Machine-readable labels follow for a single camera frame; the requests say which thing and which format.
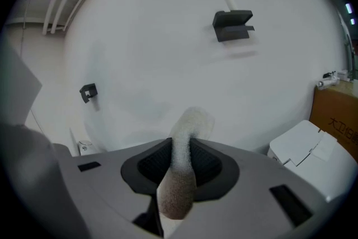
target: black bracket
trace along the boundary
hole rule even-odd
[[[84,85],[79,90],[79,92],[81,93],[82,99],[85,103],[89,102],[90,98],[93,98],[94,96],[96,96],[98,94],[95,84]]]
[[[219,11],[215,14],[213,26],[219,42],[249,38],[248,31],[255,30],[245,23],[253,16],[251,10]]]

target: black slot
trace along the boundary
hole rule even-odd
[[[302,201],[286,185],[270,188],[270,191],[295,227],[312,216]]]
[[[101,165],[97,161],[93,161],[93,162],[85,163],[84,165],[79,165],[78,168],[81,172],[83,172],[86,170],[91,170],[98,166],[101,166]]]

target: white wall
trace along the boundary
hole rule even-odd
[[[53,143],[65,144],[72,154],[77,154],[67,124],[64,98],[64,35],[43,36],[42,25],[27,24],[22,52],[22,25],[6,26],[4,36],[42,84],[25,125],[43,132]]]
[[[109,150],[165,138],[189,106],[216,118],[211,140],[256,149],[308,119],[314,82],[346,66],[328,0],[235,0],[250,39],[219,43],[224,0],[86,0],[65,38],[79,133]],[[78,90],[94,82],[95,101]]]

